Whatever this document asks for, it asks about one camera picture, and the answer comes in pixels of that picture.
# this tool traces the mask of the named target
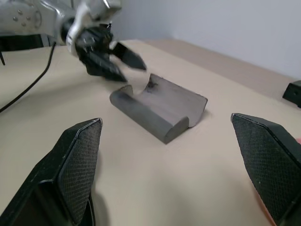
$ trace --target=table surface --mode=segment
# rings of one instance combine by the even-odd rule
[[[171,43],[169,53],[158,48],[164,42],[162,49]],[[57,47],[46,76],[0,114],[0,213],[65,129],[101,117],[104,127],[94,194],[100,225],[269,225],[256,202],[230,116],[262,117],[301,137],[300,109],[279,98],[284,90],[273,96],[256,89],[260,84],[250,87],[252,77],[244,84],[239,76],[238,80],[225,76],[231,70],[242,77],[252,70],[260,72],[255,66],[243,66],[230,58],[212,62],[215,59],[209,55],[210,66],[206,67],[196,60],[204,57],[201,48],[192,48],[190,57],[195,62],[191,63],[193,60],[180,56],[187,50],[182,42],[164,42],[125,43],[141,54],[152,72],[208,98],[200,124],[168,145],[161,143],[110,104],[110,93],[122,84],[89,76],[65,47]],[[179,55],[172,53],[177,47]],[[0,66],[0,105],[44,70],[49,51],[4,53],[7,65]],[[229,69],[227,60],[247,70]],[[284,89],[284,81],[291,80],[275,78]]]

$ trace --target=black cable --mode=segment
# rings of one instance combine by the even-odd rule
[[[46,66],[45,70],[42,72],[42,74],[29,87],[27,87],[26,90],[24,90],[15,99],[13,99],[11,102],[9,102],[7,105],[5,105],[3,108],[1,108],[0,113],[5,111],[6,109],[8,109],[11,105],[13,105],[16,101],[18,101],[22,96],[24,96],[24,94],[27,93],[35,84],[37,84],[37,82],[46,74],[46,72],[48,71],[50,64],[51,64],[52,55],[55,50],[55,45],[56,45],[56,43],[54,42],[51,47],[47,66]]]

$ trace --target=white wall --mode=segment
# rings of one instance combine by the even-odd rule
[[[301,0],[123,0],[113,31],[174,37],[301,78]]]

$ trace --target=robotic arm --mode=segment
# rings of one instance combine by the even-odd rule
[[[82,0],[76,12],[59,0],[0,0],[0,31],[47,34],[66,43],[69,52],[86,65],[88,74],[127,81],[109,55],[135,69],[146,70],[146,66],[121,43],[110,49],[113,35],[103,23],[120,10],[121,0]]]

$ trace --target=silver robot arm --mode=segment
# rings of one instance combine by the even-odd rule
[[[58,0],[0,0],[0,31],[18,35],[47,34],[67,43],[76,56],[75,40],[84,28],[110,19],[121,9],[121,0],[83,0],[77,12]],[[61,37],[63,23],[75,18],[67,40]]]

